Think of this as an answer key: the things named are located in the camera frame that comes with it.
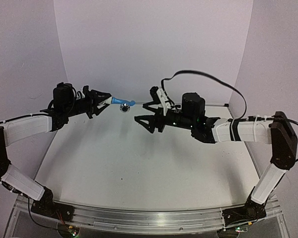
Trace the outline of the white plastic pipe fitting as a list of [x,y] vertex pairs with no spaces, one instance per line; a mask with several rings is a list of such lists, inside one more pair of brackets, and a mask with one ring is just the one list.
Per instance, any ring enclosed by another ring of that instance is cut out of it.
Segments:
[[99,105],[111,105],[112,104],[112,98],[113,98],[112,96],[109,97],[108,99],[100,102]]

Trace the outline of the blue water faucet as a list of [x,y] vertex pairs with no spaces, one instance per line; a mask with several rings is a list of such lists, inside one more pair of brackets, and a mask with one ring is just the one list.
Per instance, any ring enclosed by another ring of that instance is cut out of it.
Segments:
[[112,97],[111,104],[119,105],[120,111],[123,113],[127,113],[130,111],[131,107],[136,104],[136,102]]

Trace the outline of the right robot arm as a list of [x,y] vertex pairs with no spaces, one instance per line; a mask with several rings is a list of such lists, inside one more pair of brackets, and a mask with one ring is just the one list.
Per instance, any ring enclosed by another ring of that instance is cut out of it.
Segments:
[[191,136],[208,144],[217,142],[262,142],[272,146],[272,158],[244,205],[223,210],[225,225],[256,221],[266,217],[265,206],[271,192],[296,163],[298,137],[283,112],[272,118],[249,116],[246,119],[207,117],[205,100],[197,93],[185,93],[178,109],[172,109],[163,90],[153,92],[143,108],[152,115],[134,119],[150,133],[163,132],[165,126],[191,131]]

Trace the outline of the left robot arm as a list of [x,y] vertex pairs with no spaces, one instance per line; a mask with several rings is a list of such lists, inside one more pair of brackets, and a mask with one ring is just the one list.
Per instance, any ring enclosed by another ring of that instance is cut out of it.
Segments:
[[92,119],[113,102],[110,93],[90,90],[87,85],[77,91],[72,84],[61,82],[54,88],[53,99],[46,109],[0,121],[0,184],[12,193],[23,194],[37,202],[45,216],[54,216],[57,205],[53,202],[53,192],[14,166],[8,159],[6,148],[28,137],[57,131],[69,122],[70,117],[86,114]]

